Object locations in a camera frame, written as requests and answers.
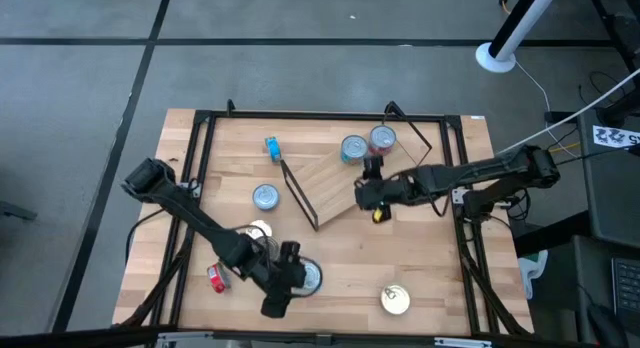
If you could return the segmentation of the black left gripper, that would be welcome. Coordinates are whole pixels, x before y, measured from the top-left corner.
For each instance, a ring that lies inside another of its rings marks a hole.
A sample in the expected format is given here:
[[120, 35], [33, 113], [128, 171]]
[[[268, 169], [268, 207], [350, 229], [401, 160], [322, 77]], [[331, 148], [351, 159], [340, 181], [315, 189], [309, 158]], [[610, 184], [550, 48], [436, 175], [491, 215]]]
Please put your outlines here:
[[303, 287], [306, 271], [299, 255], [300, 248], [296, 241], [284, 241], [278, 259], [273, 260], [269, 245], [253, 244], [257, 262], [251, 267], [249, 276], [267, 294], [262, 302], [264, 316], [283, 318], [290, 304], [291, 289]]

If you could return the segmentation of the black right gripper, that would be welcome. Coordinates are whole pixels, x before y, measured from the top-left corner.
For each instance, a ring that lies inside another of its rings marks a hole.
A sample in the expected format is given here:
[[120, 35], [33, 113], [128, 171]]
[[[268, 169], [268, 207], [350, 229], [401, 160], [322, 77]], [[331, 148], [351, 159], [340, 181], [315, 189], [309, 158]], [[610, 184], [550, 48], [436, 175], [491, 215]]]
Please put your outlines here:
[[371, 157], [363, 159], [363, 179], [369, 180], [373, 172], [373, 178], [377, 180], [370, 180], [355, 187], [355, 200], [360, 209], [375, 209], [380, 205], [408, 202], [407, 191], [402, 180], [382, 180], [383, 166], [382, 157], [374, 157], [373, 164]]

